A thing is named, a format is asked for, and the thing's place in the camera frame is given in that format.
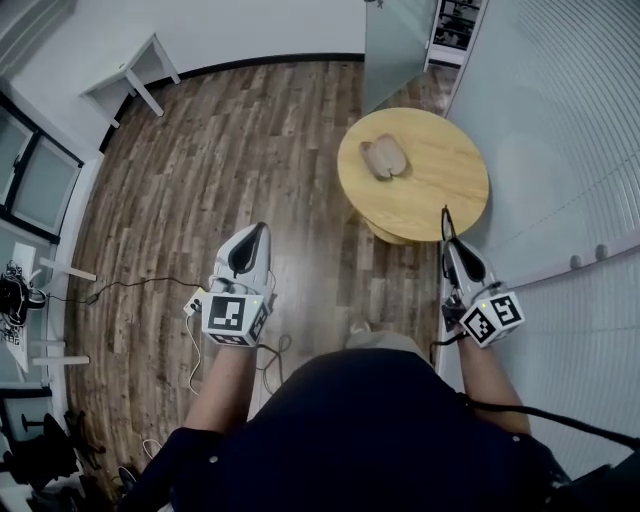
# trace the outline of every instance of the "white wall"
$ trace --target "white wall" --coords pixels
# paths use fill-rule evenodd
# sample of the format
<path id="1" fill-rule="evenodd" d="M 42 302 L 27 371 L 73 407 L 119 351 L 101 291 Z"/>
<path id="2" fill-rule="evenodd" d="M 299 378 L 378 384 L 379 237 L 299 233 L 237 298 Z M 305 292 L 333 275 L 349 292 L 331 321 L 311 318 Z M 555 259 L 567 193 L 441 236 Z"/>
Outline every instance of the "white wall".
<path id="1" fill-rule="evenodd" d="M 463 236 L 507 283 L 637 234 L 639 22 L 633 0 L 489 0 L 449 119 L 491 181 L 485 214 Z M 636 251 L 517 289 L 527 323 L 496 350 L 523 401 L 638 437 L 639 288 Z M 443 363 L 459 383 L 455 354 Z M 629 454 L 532 426 L 571 476 Z"/>
<path id="2" fill-rule="evenodd" d="M 10 93 L 32 115 L 42 113 L 72 140 L 67 145 L 89 159 L 108 124 L 78 93 L 96 59 L 124 34 L 156 31 L 184 72 L 271 55 L 362 53 L 364 13 L 362 0 L 79 0 L 74 14 L 11 77 Z M 124 89 L 114 85 L 104 92 L 115 113 Z"/>

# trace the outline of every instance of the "person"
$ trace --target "person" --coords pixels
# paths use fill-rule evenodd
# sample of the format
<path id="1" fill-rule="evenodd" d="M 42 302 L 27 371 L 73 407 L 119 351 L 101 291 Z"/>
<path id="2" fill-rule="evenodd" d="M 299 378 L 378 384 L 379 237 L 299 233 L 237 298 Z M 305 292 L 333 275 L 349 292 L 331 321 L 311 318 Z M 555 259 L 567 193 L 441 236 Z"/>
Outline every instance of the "person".
<path id="1" fill-rule="evenodd" d="M 351 334 L 349 350 L 296 370 L 250 421 L 257 349 L 221 347 L 119 510 L 543 508 L 562 469 L 525 415 L 467 407 L 410 338 L 363 322 Z M 491 348 L 458 347 L 472 400 L 521 403 Z"/>

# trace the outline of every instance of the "shelf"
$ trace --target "shelf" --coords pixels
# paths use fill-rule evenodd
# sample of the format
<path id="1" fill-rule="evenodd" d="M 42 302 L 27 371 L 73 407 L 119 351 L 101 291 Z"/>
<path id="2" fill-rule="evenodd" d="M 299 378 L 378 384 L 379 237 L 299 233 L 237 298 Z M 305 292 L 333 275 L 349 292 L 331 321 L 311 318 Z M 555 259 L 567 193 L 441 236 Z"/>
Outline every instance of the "shelf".
<path id="1" fill-rule="evenodd" d="M 476 10 L 480 9 L 479 5 L 465 4 L 464 2 L 458 2 L 458 0 L 442 0 L 443 5 L 445 2 L 448 2 L 450 4 L 462 5 L 463 7 L 468 7 L 469 9 L 476 9 Z"/>
<path id="2" fill-rule="evenodd" d="M 443 16 L 446 16 L 447 18 L 453 18 L 454 20 L 464 21 L 465 23 L 471 23 L 472 25 L 475 25 L 476 23 L 476 20 L 468 20 L 467 18 L 463 18 L 462 16 L 455 16 L 453 14 L 440 13 L 440 17 L 442 18 Z"/>
<path id="3" fill-rule="evenodd" d="M 433 45 L 436 46 L 446 46 L 447 48 L 454 48 L 456 50 L 461 50 L 463 52 L 467 51 L 467 47 L 466 46 L 456 46 L 455 44 L 449 44 L 449 43 L 444 43 L 444 42 L 438 42 L 438 41 L 434 41 Z"/>
<path id="4" fill-rule="evenodd" d="M 471 37 L 471 32 L 462 32 L 461 30 L 453 30 L 452 28 L 438 27 L 436 31 L 449 32 L 451 34 L 458 34 L 460 36 Z"/>

